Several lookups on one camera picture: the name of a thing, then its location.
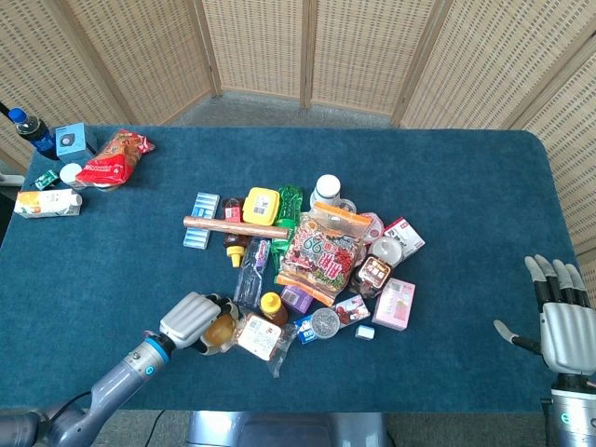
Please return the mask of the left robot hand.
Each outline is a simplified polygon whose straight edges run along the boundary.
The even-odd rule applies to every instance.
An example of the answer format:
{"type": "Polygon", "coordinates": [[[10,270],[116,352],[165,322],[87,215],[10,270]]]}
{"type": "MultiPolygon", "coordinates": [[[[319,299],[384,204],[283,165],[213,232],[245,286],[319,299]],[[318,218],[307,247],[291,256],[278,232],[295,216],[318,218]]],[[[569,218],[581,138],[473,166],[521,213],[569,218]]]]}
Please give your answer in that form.
{"type": "Polygon", "coordinates": [[[160,320],[159,331],[174,349],[193,348],[212,356],[231,347],[239,317],[229,298],[191,291],[160,320]]]}

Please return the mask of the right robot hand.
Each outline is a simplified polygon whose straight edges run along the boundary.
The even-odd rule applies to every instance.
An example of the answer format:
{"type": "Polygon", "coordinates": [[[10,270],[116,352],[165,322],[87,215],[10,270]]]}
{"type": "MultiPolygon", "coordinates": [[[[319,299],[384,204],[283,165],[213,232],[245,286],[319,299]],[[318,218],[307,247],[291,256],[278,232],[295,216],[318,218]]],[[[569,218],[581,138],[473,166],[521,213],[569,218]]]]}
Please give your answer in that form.
{"type": "Polygon", "coordinates": [[[539,254],[524,263],[534,285],[540,339],[522,337],[499,319],[494,328],[506,342],[541,356],[555,373],[595,374],[595,309],[581,274],[572,264],[539,254]]]}

